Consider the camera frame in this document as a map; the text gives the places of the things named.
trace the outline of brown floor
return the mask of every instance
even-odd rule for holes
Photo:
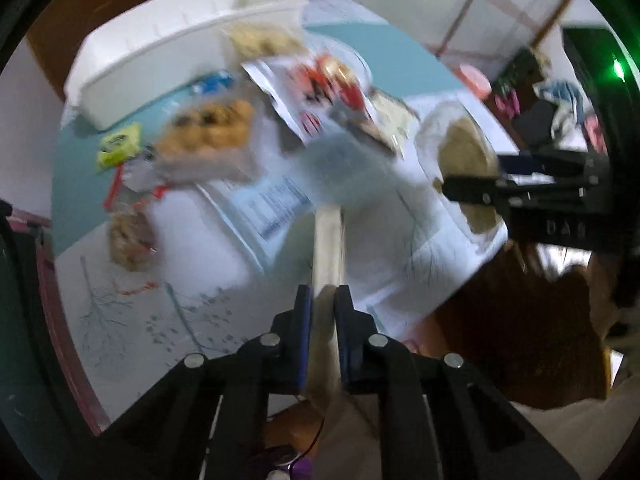
[[[599,338],[589,321],[582,270],[555,283],[536,275],[514,246],[501,250],[452,298],[403,338],[414,352],[457,352],[510,400],[541,409],[607,395]],[[321,416],[306,402],[267,424],[268,446],[306,449]]]

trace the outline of green led light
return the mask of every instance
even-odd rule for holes
[[[617,59],[613,60],[613,70],[615,70],[616,75],[622,79],[622,81],[625,80],[625,71],[622,70],[622,65],[620,65],[620,62]]]

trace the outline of teal table surface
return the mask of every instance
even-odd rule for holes
[[[412,38],[391,25],[341,23],[307,27],[353,47],[367,62],[377,88],[400,98],[463,88],[449,70]],[[122,123],[143,125],[143,143],[160,131],[171,111],[166,104],[188,99],[177,90],[127,117]],[[102,202],[113,170],[97,173],[95,154],[101,135],[82,117],[60,131],[54,156],[52,224],[56,255],[106,220]]]

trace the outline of black cable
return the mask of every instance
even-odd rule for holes
[[[324,426],[324,419],[320,423],[320,427],[318,428],[318,432],[316,433],[316,436],[314,437],[313,442],[311,443],[311,446],[307,447],[304,452],[300,453],[289,464],[288,473],[289,473],[290,480],[293,480],[293,466],[295,466],[299,462],[299,460],[302,460],[305,456],[307,456],[309,454],[309,451],[313,449],[313,447],[316,445],[316,442],[318,441],[318,438],[320,437],[320,433],[322,431],[323,426]]]

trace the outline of silver screw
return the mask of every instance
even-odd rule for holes
[[[187,368],[200,368],[204,364],[204,355],[194,352],[187,355],[182,362]]]
[[[389,339],[387,339],[386,336],[382,334],[373,334],[369,336],[369,344],[377,348],[382,348],[383,346],[386,346],[388,342],[389,342]]]
[[[444,363],[451,368],[460,368],[465,360],[459,354],[447,354],[444,356]]]
[[[280,342],[280,336],[273,332],[267,332],[260,336],[260,344],[262,346],[277,346]]]

